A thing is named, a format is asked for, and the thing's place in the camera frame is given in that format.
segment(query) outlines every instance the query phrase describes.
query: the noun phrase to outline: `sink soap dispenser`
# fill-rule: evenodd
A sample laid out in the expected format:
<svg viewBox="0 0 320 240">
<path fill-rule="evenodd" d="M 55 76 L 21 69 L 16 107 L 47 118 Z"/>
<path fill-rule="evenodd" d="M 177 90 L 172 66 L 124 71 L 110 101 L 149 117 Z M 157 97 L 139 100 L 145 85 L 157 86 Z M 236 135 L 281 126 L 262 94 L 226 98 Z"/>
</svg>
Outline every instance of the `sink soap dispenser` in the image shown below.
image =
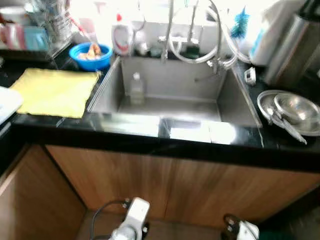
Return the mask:
<svg viewBox="0 0 320 240">
<path fill-rule="evenodd" d="M 140 78 L 140 73 L 135 72 L 130 86 L 130 102 L 133 105 L 141 105 L 145 102 L 144 82 Z"/>
</svg>

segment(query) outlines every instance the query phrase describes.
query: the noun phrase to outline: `food in bowl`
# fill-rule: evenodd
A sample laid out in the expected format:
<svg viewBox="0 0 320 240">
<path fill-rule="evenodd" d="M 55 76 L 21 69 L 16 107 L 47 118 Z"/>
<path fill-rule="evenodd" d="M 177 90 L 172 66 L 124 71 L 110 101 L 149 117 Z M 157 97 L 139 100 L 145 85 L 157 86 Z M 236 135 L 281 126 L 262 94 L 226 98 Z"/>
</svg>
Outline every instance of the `food in bowl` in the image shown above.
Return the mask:
<svg viewBox="0 0 320 240">
<path fill-rule="evenodd" d="M 97 60 L 104 55 L 98 44 L 93 43 L 90 45 L 89 51 L 87 53 L 81 52 L 78 54 L 78 58 L 81 60 Z"/>
</svg>

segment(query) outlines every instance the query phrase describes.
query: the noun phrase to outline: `stainless steel sink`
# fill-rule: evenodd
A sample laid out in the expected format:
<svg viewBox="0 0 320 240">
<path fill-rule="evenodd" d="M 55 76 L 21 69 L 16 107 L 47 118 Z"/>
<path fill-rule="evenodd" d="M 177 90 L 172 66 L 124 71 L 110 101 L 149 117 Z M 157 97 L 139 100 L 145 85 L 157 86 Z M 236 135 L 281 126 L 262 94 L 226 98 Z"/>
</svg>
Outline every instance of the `stainless steel sink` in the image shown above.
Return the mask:
<svg viewBox="0 0 320 240">
<path fill-rule="evenodd" d="M 142 105 L 130 103 L 130 82 L 135 72 L 145 82 Z M 87 110 L 260 127 L 256 110 L 234 72 L 222 71 L 219 76 L 195 82 L 195 78 L 211 75 L 212 69 L 205 63 L 117 57 Z"/>
</svg>

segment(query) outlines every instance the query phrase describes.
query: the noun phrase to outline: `blue brush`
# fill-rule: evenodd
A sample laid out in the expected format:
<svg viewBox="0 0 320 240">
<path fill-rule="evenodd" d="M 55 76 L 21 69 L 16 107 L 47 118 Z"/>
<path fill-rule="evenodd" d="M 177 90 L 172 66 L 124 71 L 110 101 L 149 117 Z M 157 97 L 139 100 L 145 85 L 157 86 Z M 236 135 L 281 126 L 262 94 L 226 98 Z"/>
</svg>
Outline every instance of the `blue brush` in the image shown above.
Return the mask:
<svg viewBox="0 0 320 240">
<path fill-rule="evenodd" d="M 246 7 L 243 8 L 240 14 L 234 18 L 235 25 L 231 30 L 231 37 L 234 39 L 244 39 L 247 33 L 248 20 L 250 15 L 246 14 Z"/>
</svg>

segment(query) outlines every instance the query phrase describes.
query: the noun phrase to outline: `blue bowl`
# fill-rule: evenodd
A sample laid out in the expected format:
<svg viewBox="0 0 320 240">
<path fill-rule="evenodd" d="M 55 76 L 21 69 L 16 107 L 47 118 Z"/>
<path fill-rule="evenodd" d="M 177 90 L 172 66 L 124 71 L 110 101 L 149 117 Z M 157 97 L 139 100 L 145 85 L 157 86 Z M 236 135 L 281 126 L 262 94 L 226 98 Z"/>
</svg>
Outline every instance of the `blue bowl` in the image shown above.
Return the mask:
<svg viewBox="0 0 320 240">
<path fill-rule="evenodd" d="M 96 60 L 82 60 L 78 58 L 78 55 L 81 53 L 87 53 L 89 51 L 91 42 L 81 43 L 69 51 L 69 56 L 76 61 L 80 68 L 88 72 L 95 72 L 97 70 L 103 69 L 110 65 L 110 57 L 112 56 L 111 47 L 103 44 L 99 44 L 99 47 L 102 52 L 102 56 Z"/>
</svg>

